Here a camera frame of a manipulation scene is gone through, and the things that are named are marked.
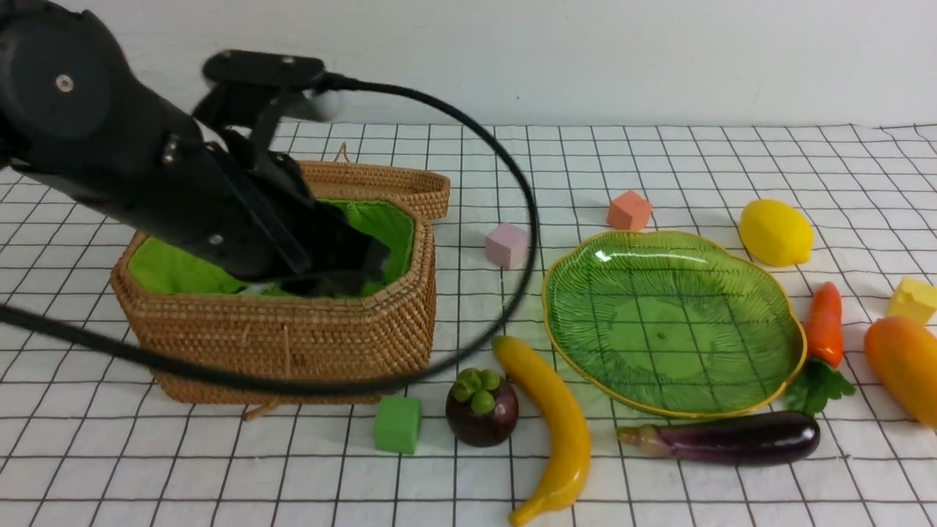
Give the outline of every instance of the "orange cube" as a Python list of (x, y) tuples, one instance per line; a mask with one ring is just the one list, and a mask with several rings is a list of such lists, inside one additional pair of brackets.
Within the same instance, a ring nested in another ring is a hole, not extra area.
[(634, 190), (618, 196), (608, 205), (609, 225), (617, 231), (641, 231), (650, 221), (653, 207)]

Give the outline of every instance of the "banana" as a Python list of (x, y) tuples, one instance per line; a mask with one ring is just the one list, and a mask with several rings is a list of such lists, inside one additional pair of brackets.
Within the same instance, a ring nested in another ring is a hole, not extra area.
[(523, 340), (495, 337), (495, 358), (540, 409), (550, 428), (551, 454), (533, 496), (509, 517), (513, 527), (572, 506), (586, 486), (592, 462), (588, 423), (573, 392)]

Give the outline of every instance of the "wicker basket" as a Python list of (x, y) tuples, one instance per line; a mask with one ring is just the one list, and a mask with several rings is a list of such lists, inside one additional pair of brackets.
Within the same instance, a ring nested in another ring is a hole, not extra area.
[[(432, 218), (444, 216), (448, 179), (348, 163), (301, 163), (319, 198), (382, 200), (415, 219), (409, 271), (363, 299), (153, 294), (128, 271), (146, 235), (137, 233), (113, 268), (111, 286), (141, 346), (196, 364), (273, 379), (365, 380), (425, 368), (436, 326), (436, 249)], [(396, 192), (373, 183), (389, 175)], [(426, 188), (427, 191), (413, 193)], [(423, 213), (414, 210), (421, 205)], [(381, 394), (342, 399), (279, 399), (155, 372), (169, 397), (185, 403), (374, 403)]]

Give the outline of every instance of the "eggplant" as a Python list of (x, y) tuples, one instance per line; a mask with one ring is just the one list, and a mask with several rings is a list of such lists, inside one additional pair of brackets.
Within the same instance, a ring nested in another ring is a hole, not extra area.
[(618, 427), (616, 436), (656, 458), (771, 466), (812, 454), (820, 445), (820, 425), (807, 414), (782, 411), (666, 427)]
[(517, 427), (519, 405), (511, 383), (491, 369), (459, 372), (446, 398), (446, 421), (456, 439), (487, 448), (507, 441)]

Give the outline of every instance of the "black cable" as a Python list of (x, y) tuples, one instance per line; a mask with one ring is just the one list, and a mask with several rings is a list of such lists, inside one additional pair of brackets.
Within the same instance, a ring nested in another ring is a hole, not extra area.
[(290, 381), (275, 381), (273, 379), (264, 379), (250, 375), (241, 375), (225, 371), (224, 369), (208, 368), (199, 366), (183, 360), (167, 357), (139, 346), (126, 344), (117, 339), (106, 337), (93, 331), (88, 331), (69, 324), (47, 319), (41, 315), (14, 308), (10, 305), (0, 307), (0, 322), (18, 326), (27, 331), (36, 332), (54, 339), (66, 340), (91, 350), (102, 352), (116, 358), (124, 359), (128, 362), (138, 364), (148, 369), (160, 370), (178, 377), (183, 377), (192, 381), (198, 381), (208, 384), (217, 384), (239, 390), (264, 392), (276, 394), (284, 397), (330, 397), (330, 396), (356, 396), (372, 394), (377, 392), (391, 392), (407, 387), (410, 384), (419, 382), (423, 379), (438, 375), (443, 371), (454, 367), (460, 361), (469, 356), (478, 353), (487, 341), (495, 336), (501, 330), (520, 307), (524, 293), (530, 284), (533, 276), (536, 255), (539, 249), (540, 241), (540, 220), (537, 215), (537, 206), (534, 200), (533, 189), (524, 178), (520, 167), (511, 158), (507, 150), (481, 125), (472, 118), (457, 110), (450, 104), (447, 104), (437, 98), (425, 93), (394, 86), (391, 84), (366, 83), (348, 79), (340, 75), (330, 74), (327, 82), (329, 90), (350, 90), (382, 93), (387, 95), (396, 95), (403, 98), (409, 98), (417, 102), (422, 102), (431, 106), (440, 112), (443, 112), (456, 121), (462, 123), (471, 129), (485, 142), (501, 161), (508, 167), (521, 191), (524, 193), (524, 199), (527, 202), (528, 225), (530, 228), (530, 239), (528, 247), (528, 257), (525, 263), (524, 271), (521, 274), (520, 283), (514, 292), (511, 301), (501, 312), (498, 319), (491, 324), (478, 338), (472, 341), (464, 350), (457, 351), (452, 357), (437, 363), (434, 366), (427, 367), (420, 371), (390, 377), (382, 377), (371, 381), (358, 383), (305, 383)]

